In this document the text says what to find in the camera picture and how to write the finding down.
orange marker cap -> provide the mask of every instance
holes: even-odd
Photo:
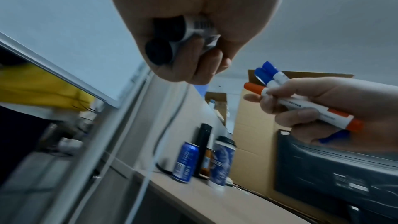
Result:
[[[353,119],[347,127],[345,127],[346,130],[353,131],[353,132],[358,132],[364,127],[364,122],[359,120],[359,119]]]
[[[265,88],[264,86],[260,86],[254,83],[245,83],[243,85],[243,87],[248,90],[251,91],[253,93],[259,94],[261,95],[262,90]]]

yellow cloth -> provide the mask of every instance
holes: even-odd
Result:
[[[93,96],[33,64],[0,70],[0,102],[85,111],[92,101]]]

small cardboard box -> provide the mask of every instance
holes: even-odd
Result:
[[[210,100],[214,100],[216,102],[215,109],[220,112],[221,116],[224,117],[224,126],[227,122],[227,113],[228,113],[228,104],[227,104],[227,94],[219,93],[219,92],[206,92],[204,99],[207,103]]]
[[[345,77],[350,74],[312,73],[283,71],[290,79],[301,77]],[[254,70],[248,71],[249,82],[263,85],[254,75]],[[277,131],[290,130],[274,122],[274,115],[264,113],[258,104],[243,99],[250,91],[242,90],[238,113],[233,131],[233,140],[237,149],[231,167],[230,178],[242,187],[255,191],[286,207],[292,208],[320,222],[342,224],[345,220],[322,211],[316,207],[295,200],[274,190],[274,175],[276,162]]]

orange marker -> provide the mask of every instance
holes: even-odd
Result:
[[[262,96],[264,96],[267,93],[266,87],[254,83],[245,83],[244,88],[248,91],[254,92]],[[364,127],[363,121],[354,118],[353,115],[338,110],[330,109],[328,107],[313,102],[309,102],[306,100],[301,100],[293,97],[279,98],[278,103],[292,109],[303,109],[303,108],[317,109],[320,114],[319,120],[327,122],[341,129],[357,132]]]

whiteboard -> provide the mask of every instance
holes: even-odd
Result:
[[[112,106],[144,64],[112,0],[0,0],[0,44]]]

